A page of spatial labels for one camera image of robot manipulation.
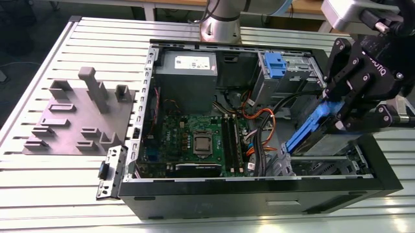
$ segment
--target slotted metal surface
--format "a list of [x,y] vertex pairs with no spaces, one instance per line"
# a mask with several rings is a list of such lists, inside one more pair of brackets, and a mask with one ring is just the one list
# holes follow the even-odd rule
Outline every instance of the slotted metal surface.
[[[244,44],[322,49],[335,34],[241,29]],[[85,87],[77,69],[92,66],[106,88],[125,84],[141,96],[142,67],[150,38],[198,40],[188,24],[82,18],[69,22],[0,131],[0,229],[60,232],[415,232],[415,131],[376,135],[404,190],[328,215],[141,221],[122,201],[94,201],[104,156],[22,155],[54,79]]]

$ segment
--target black cable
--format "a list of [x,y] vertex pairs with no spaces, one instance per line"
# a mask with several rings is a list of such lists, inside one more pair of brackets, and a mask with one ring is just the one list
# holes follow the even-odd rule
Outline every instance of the black cable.
[[224,108],[224,106],[218,102],[213,101],[213,106],[218,109],[218,111],[221,110],[224,113],[232,115],[232,113]]
[[[321,91],[302,91],[302,92],[297,92],[294,94],[290,94],[289,96],[284,97],[277,104],[274,105],[272,112],[273,114],[276,114],[280,110],[280,108],[296,97],[298,96],[305,96],[305,95],[318,95],[321,93]],[[265,127],[266,121],[269,120],[269,114],[266,115],[266,117],[262,119],[261,124],[260,124],[260,128],[262,129]]]
[[264,15],[260,15],[260,25],[261,25],[261,27],[264,28],[264,27],[265,27],[265,23],[264,23],[264,20],[262,20],[262,16],[264,16]]
[[397,36],[411,35],[415,28],[415,3],[412,0],[393,0],[403,17],[403,22],[391,26]]
[[202,12],[201,19],[198,20],[198,22],[190,22],[190,21],[189,21],[188,23],[190,23],[190,24],[201,24],[201,23],[212,16],[212,14],[213,14],[213,12],[214,12],[214,10],[216,10],[216,8],[217,8],[218,2],[220,2],[220,0],[217,0],[216,5],[214,5],[212,11],[210,11],[210,12],[208,13],[208,15],[206,15],[206,12],[208,12],[208,4],[209,4],[209,0],[206,0],[206,7],[205,7],[205,11]]
[[189,11],[186,11],[185,15],[180,18],[180,22],[181,22],[182,20],[185,20],[188,14],[189,14]]
[[[302,95],[318,95],[321,93],[321,91],[304,91],[304,92],[298,92],[294,94],[290,94],[289,96],[284,97],[277,104],[274,105],[272,112],[273,114],[277,113],[277,111],[280,110],[280,108],[296,97],[302,96]],[[266,121],[269,120],[270,114],[268,114],[265,116],[265,118],[261,121],[260,127],[256,130],[254,136],[253,136],[253,150],[254,150],[254,155],[258,157],[260,159],[260,163],[256,163],[254,166],[260,166],[260,171],[261,173],[258,174],[258,176],[265,176],[265,163],[266,163],[266,158],[265,158],[265,152],[264,152],[264,148],[261,146],[261,131],[262,128],[265,127]]]
[[265,164],[266,164],[266,158],[265,158],[265,151],[264,151],[264,147],[261,145],[261,129],[257,128],[258,131],[256,131],[256,152],[258,154],[258,176],[265,176]]
[[293,5],[290,4],[289,18],[293,18]]
[[260,158],[258,158],[258,153],[257,153],[257,145],[256,145],[256,134],[253,135],[252,138],[252,144],[253,144],[253,154],[254,154],[254,169],[253,169],[253,176],[258,176],[261,173],[260,171]]

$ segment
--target cpu socket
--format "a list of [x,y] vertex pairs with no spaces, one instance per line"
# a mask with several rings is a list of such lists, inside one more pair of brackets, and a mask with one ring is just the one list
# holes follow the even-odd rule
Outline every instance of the cpu socket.
[[201,159],[212,155],[212,134],[193,133],[193,154]]

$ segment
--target aluminum extrusion table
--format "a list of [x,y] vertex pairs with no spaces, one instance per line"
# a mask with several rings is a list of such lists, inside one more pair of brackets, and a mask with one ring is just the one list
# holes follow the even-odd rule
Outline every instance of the aluminum extrusion table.
[[[326,54],[337,36],[344,35],[241,28],[244,44],[316,48]],[[198,40],[198,27],[101,18],[82,18],[66,24],[0,131],[0,229],[133,233],[415,232],[415,130],[376,135],[404,189],[326,215],[141,221],[122,201],[94,200],[104,156],[21,154],[50,97],[46,88],[53,80],[65,79],[72,87],[84,87],[77,70],[92,66],[106,88],[126,84],[138,91],[150,38]]]

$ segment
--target power supply label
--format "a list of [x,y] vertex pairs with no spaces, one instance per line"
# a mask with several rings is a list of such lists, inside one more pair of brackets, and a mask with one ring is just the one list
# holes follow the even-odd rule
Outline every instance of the power supply label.
[[174,69],[209,69],[208,57],[177,56]]

